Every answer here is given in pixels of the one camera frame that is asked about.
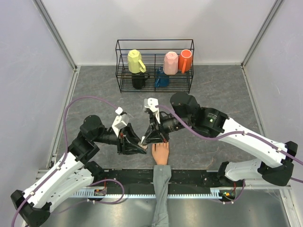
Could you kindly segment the mannequin hand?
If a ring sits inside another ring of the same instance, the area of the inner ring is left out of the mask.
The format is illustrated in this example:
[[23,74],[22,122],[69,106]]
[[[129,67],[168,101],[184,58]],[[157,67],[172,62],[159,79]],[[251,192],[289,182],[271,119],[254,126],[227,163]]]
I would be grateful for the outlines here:
[[169,158],[169,143],[152,144],[152,156],[157,165],[167,165]]

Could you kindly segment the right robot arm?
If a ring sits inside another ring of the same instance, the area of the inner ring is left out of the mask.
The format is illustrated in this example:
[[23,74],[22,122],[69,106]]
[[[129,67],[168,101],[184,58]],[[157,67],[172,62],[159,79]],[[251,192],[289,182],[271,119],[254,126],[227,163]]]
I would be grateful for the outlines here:
[[169,141],[169,134],[186,128],[195,136],[208,141],[221,141],[254,156],[243,162],[223,162],[216,178],[220,185],[247,179],[286,186],[292,178],[298,145],[292,141],[277,142],[240,125],[227,114],[210,107],[201,107],[195,97],[177,92],[170,98],[169,109],[156,98],[144,100],[144,111],[149,114],[150,125],[141,144]]

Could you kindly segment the grey sleeved forearm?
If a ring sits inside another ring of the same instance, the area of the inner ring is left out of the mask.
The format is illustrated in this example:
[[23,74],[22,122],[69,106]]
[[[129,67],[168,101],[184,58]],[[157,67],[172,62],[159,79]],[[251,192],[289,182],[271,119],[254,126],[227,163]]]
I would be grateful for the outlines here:
[[168,186],[171,179],[169,165],[155,165],[153,170],[153,186],[156,196],[156,207],[152,227],[168,227],[169,215],[167,209]]

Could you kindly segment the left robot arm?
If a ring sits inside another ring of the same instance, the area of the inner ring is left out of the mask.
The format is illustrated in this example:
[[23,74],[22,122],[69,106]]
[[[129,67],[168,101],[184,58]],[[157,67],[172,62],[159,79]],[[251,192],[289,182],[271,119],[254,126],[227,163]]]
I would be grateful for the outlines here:
[[98,143],[115,145],[120,155],[146,154],[147,150],[126,114],[118,115],[110,128],[97,115],[86,117],[67,153],[31,187],[11,194],[17,213],[29,227],[41,226],[56,205],[81,188],[103,183],[104,169],[91,160],[99,152]]

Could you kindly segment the glitter nail polish bottle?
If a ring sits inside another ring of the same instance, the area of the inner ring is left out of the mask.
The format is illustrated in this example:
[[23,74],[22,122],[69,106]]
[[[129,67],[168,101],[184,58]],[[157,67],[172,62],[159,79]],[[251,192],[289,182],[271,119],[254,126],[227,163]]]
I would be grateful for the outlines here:
[[144,149],[144,150],[147,150],[148,146],[147,145],[142,145],[142,144],[139,144],[139,146]]

